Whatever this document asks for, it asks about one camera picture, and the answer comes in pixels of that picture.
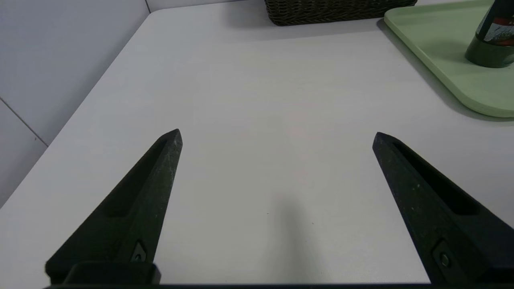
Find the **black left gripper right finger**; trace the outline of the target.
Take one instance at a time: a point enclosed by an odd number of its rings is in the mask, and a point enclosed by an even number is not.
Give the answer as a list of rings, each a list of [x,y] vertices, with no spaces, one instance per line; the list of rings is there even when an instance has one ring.
[[[512,227],[399,139],[372,147],[432,284],[513,284]]]

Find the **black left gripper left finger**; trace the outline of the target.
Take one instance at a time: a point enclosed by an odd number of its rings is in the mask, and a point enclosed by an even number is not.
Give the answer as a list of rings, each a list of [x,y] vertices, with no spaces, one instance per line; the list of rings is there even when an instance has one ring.
[[[158,284],[154,265],[182,151],[159,137],[45,264],[52,284]]]

